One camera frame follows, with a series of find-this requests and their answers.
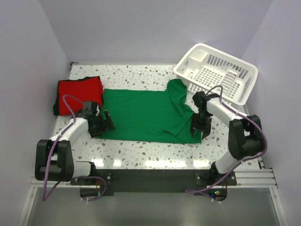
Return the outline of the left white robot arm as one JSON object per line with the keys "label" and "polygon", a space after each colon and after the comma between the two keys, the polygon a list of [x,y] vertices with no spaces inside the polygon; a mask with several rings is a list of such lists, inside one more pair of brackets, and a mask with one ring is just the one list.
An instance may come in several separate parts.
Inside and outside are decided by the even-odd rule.
{"label": "left white robot arm", "polygon": [[84,102],[83,108],[74,113],[70,122],[55,136],[37,143],[35,178],[39,181],[69,182],[81,178],[87,185],[97,181],[95,165],[90,161],[75,161],[72,147],[83,135],[101,136],[115,126],[107,110],[96,102]]}

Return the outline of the green t-shirt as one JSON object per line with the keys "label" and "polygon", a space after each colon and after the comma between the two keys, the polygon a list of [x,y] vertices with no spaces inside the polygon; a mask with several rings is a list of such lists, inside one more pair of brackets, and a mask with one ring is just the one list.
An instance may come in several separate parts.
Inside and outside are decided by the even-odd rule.
{"label": "green t-shirt", "polygon": [[190,133],[193,110],[186,102],[187,87],[170,80],[164,91],[105,89],[104,110],[114,129],[99,137],[111,140],[199,144],[202,134]]}

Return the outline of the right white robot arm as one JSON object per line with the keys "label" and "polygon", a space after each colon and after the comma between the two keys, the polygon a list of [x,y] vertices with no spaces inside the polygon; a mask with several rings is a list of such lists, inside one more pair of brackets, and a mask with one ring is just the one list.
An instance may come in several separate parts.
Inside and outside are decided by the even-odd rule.
{"label": "right white robot arm", "polygon": [[193,102],[198,112],[192,115],[190,133],[196,131],[206,138],[211,133],[212,117],[217,117],[229,129],[228,150],[217,161],[211,164],[208,176],[204,180],[208,184],[220,185],[244,160],[255,159],[267,150],[267,139],[262,131],[261,120],[257,115],[240,113],[221,100],[218,94],[197,92]]}

